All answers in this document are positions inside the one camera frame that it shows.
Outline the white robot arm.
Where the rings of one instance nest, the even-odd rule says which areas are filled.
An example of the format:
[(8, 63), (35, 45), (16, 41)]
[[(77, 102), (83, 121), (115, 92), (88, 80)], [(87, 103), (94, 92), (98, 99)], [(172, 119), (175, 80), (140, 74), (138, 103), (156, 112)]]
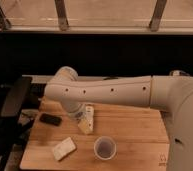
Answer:
[(46, 84), (44, 94), (58, 101), (73, 118), (87, 103), (149, 107), (172, 115), (172, 137), (166, 171), (193, 171), (193, 77), (141, 76), (80, 81), (71, 67), (62, 67)]

